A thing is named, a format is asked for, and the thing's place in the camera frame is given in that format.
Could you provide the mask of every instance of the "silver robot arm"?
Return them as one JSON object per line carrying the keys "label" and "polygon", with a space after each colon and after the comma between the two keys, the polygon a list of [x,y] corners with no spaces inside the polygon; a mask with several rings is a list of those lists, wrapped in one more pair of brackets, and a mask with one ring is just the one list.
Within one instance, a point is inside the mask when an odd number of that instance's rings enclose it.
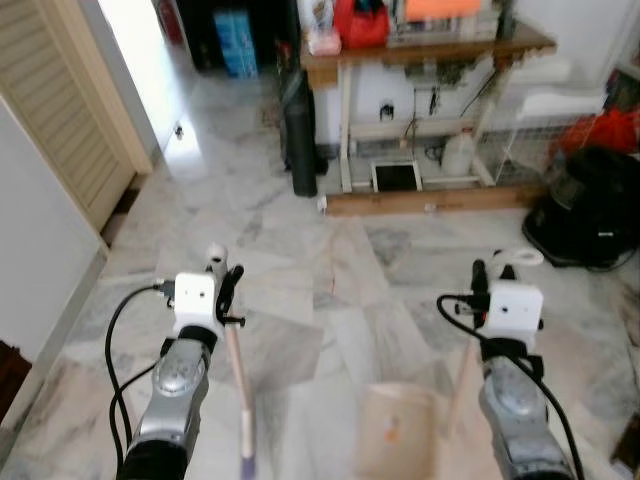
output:
{"label": "silver robot arm", "polygon": [[[531,367],[540,380],[542,358],[529,354],[542,328],[542,294],[516,280],[511,265],[489,281],[484,262],[473,265],[474,295],[489,295],[486,311],[474,313],[475,328]],[[507,357],[481,344],[484,385],[480,406],[493,432],[496,460],[505,480],[573,480],[574,475],[548,424],[547,400]]]}
{"label": "silver robot arm", "polygon": [[127,450],[118,480],[181,480],[200,428],[200,406],[209,388],[211,353],[225,326],[242,267],[227,272],[222,247],[210,252],[205,273],[181,273],[174,289],[177,337],[152,374],[149,405]]}

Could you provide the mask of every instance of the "red object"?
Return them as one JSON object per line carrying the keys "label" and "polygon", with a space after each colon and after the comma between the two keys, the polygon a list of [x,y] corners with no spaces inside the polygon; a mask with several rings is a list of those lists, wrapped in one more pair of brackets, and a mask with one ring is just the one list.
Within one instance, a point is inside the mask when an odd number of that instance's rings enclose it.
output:
{"label": "red object", "polygon": [[158,3],[158,18],[164,33],[169,37],[169,41],[174,45],[182,44],[182,31],[180,22],[170,0],[161,0]]}
{"label": "red object", "polygon": [[613,109],[597,118],[578,120],[552,145],[551,156],[560,147],[566,156],[587,146],[610,148],[619,153],[638,151],[638,112],[622,113]]}
{"label": "red object", "polygon": [[356,12],[355,0],[337,0],[333,25],[345,47],[377,47],[387,41],[389,14],[384,6],[375,12]]}

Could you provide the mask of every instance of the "wooden baseboard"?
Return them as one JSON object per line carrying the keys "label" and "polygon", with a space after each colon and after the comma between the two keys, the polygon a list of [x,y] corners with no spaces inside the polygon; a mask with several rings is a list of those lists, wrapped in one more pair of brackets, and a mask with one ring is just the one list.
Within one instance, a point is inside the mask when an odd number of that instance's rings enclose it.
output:
{"label": "wooden baseboard", "polygon": [[423,192],[346,193],[328,195],[325,213],[354,216],[528,208],[546,191],[542,185],[523,185]]}

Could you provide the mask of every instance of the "wooden stick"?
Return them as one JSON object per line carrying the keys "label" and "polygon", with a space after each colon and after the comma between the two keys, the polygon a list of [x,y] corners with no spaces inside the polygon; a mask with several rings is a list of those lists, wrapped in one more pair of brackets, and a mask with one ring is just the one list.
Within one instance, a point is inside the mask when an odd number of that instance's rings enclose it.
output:
{"label": "wooden stick", "polygon": [[449,417],[447,419],[446,438],[450,439],[453,431],[460,420],[463,401],[468,397],[469,375],[476,361],[476,343],[473,339],[467,342],[462,357],[462,363],[458,369],[458,379],[456,388],[451,399],[451,408],[449,409]]}
{"label": "wooden stick", "polygon": [[546,189],[542,185],[423,192],[351,193],[328,195],[326,213],[333,216],[353,216],[529,208],[545,194]]}
{"label": "wooden stick", "polygon": [[247,381],[242,366],[242,357],[240,356],[240,342],[238,341],[238,330],[235,325],[231,325],[224,329],[227,346],[229,347],[229,356],[231,357],[231,367],[233,375],[236,377],[238,390],[240,391],[240,404],[243,410],[252,410],[253,401],[251,399],[251,391],[249,382]]}

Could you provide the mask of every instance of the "blue box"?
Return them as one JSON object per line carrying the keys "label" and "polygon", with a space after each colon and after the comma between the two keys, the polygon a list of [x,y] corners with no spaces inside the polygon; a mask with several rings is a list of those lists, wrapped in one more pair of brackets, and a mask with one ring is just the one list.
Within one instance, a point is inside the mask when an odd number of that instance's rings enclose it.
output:
{"label": "blue box", "polygon": [[220,11],[213,15],[224,63],[235,78],[258,76],[251,24],[246,11]]}
{"label": "blue box", "polygon": [[251,25],[247,12],[217,12],[213,21],[221,48],[253,48]]}
{"label": "blue box", "polygon": [[253,48],[222,50],[227,72],[234,78],[253,78],[258,76],[258,65]]}

